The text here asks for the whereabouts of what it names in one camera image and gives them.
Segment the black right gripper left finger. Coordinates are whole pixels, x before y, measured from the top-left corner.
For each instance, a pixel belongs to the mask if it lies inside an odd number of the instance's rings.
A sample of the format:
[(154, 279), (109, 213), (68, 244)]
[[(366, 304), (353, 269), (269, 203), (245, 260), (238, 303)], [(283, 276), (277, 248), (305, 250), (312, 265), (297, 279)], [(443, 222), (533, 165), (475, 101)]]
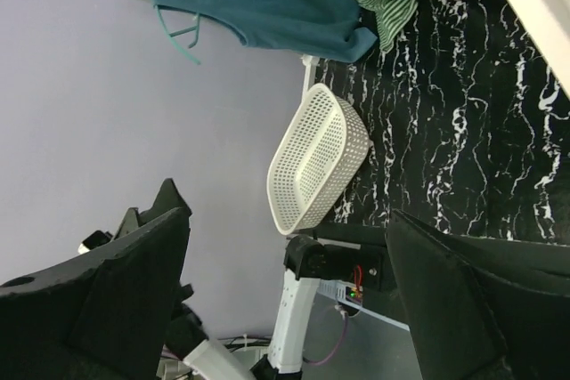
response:
[(3, 379), (152, 379), (190, 233), (176, 208), (1, 286)]

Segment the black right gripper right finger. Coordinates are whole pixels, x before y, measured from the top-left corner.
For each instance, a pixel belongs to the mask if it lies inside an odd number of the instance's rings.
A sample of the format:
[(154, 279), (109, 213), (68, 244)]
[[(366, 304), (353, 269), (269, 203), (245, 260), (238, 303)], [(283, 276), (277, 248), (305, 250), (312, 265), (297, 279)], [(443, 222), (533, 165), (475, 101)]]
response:
[(567, 379), (569, 248), (446, 234), (400, 210), (387, 249), (425, 379)]

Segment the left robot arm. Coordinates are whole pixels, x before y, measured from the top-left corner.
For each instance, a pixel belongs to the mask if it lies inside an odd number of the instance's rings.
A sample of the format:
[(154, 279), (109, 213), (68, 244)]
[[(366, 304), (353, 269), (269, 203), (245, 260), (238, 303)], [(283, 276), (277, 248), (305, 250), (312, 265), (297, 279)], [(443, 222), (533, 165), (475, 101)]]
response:
[[(129, 208), (114, 235), (97, 230), (81, 242), (78, 252), (84, 254), (123, 238), (175, 208), (182, 208), (188, 219), (192, 216), (175, 182), (167, 178), (149, 209), (140, 212), (136, 207)], [(192, 294), (190, 284), (178, 287), (182, 302), (175, 304), (167, 332), (167, 349), (203, 379), (302, 379), (306, 361), (303, 346), (316, 290), (324, 273), (325, 253), (324, 246), (304, 236), (297, 236), (288, 243), (273, 334), (267, 353), (253, 368), (245, 368), (226, 345), (210, 336), (198, 315), (182, 303)]]

